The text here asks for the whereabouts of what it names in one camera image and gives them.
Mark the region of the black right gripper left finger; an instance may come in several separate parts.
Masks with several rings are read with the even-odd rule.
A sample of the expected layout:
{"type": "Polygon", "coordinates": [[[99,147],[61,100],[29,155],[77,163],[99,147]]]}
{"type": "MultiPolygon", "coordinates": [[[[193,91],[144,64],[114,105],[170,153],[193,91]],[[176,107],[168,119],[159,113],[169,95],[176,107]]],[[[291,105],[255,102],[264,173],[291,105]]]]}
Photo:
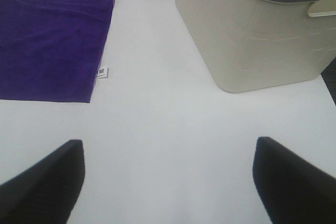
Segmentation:
{"type": "Polygon", "coordinates": [[[85,172],[82,141],[67,141],[1,184],[1,223],[67,223],[85,172]]]}

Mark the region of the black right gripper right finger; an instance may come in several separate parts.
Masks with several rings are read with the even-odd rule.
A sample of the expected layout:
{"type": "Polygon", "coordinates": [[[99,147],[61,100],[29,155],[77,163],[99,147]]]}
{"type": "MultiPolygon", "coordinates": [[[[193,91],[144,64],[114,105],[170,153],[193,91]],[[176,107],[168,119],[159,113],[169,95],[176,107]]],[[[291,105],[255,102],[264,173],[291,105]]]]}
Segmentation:
{"type": "Polygon", "coordinates": [[[253,179],[272,223],[335,223],[335,178],[270,137],[259,137],[253,179]]]}

